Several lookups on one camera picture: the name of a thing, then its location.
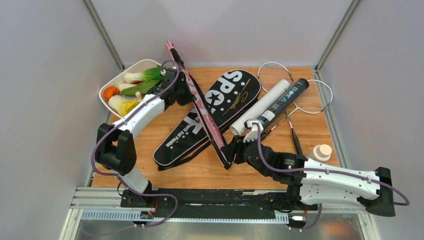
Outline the pink racket cover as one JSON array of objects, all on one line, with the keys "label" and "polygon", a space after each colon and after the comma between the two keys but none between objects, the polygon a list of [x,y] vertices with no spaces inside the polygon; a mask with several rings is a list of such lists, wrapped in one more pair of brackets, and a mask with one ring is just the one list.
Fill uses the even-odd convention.
[{"label": "pink racket cover", "polygon": [[173,44],[167,40],[165,45],[169,51],[169,56],[176,62],[179,69],[185,75],[185,81],[190,90],[191,94],[194,96],[193,104],[196,110],[196,113],[199,117],[199,120],[203,126],[203,129],[208,136],[211,145],[213,146],[220,162],[224,166],[226,170],[228,170],[232,166],[232,162],[230,161],[229,154],[224,153],[222,148],[227,145],[226,140],[224,139],[223,134],[221,133],[219,127],[215,123],[211,111],[205,105],[204,101],[206,100],[203,92],[201,91],[199,85],[192,78],[189,71],[184,65],[184,62],[181,60],[180,55],[175,50]]}]

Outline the black shuttlecock tube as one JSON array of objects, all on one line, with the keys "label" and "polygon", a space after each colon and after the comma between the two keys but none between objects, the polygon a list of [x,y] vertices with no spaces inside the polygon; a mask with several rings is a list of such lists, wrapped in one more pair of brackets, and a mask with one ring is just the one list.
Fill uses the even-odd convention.
[{"label": "black shuttlecock tube", "polygon": [[258,118],[263,125],[263,130],[267,128],[276,117],[281,115],[297,97],[309,87],[308,80],[300,78],[285,93],[279,96]]}]

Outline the white shuttlecock tube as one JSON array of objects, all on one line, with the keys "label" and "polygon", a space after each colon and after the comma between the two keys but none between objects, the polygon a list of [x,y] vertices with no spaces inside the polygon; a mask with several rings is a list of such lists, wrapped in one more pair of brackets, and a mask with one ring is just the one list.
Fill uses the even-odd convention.
[{"label": "white shuttlecock tube", "polygon": [[250,119],[257,119],[279,96],[285,93],[290,86],[290,83],[286,79],[281,79],[262,98],[229,126],[230,131],[235,136],[241,136],[246,131],[245,122]]}]

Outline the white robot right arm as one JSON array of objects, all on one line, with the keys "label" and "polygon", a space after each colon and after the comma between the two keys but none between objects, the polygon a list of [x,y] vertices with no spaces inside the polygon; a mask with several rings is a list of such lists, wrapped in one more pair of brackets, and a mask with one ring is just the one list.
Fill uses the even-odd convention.
[{"label": "white robot right arm", "polygon": [[287,185],[286,205],[342,204],[364,207],[371,214],[394,217],[395,201],[391,171],[379,167],[371,171],[352,170],[315,161],[303,155],[277,152],[252,141],[234,137],[219,147],[221,163],[248,164],[264,177]]}]

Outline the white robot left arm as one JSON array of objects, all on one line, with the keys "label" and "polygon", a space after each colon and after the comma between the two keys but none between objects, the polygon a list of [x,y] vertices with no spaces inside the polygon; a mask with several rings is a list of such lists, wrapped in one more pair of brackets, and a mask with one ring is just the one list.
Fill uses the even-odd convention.
[{"label": "white robot left arm", "polygon": [[151,183],[136,166],[136,138],[169,106],[174,103],[184,106],[191,98],[191,92],[183,82],[182,71],[178,67],[166,69],[159,89],[153,89],[120,120],[99,126],[90,157],[94,172],[117,177],[120,183],[134,193],[133,200],[140,207],[149,206],[153,201],[153,193],[147,190]]}]

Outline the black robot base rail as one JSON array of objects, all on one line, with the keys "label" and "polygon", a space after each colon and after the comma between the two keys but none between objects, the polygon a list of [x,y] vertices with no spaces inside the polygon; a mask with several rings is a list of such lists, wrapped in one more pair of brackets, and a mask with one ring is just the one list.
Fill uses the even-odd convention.
[{"label": "black robot base rail", "polygon": [[153,220],[270,220],[319,208],[291,201],[285,190],[158,188],[145,196],[127,189],[119,195],[122,208],[141,209],[142,218]]}]

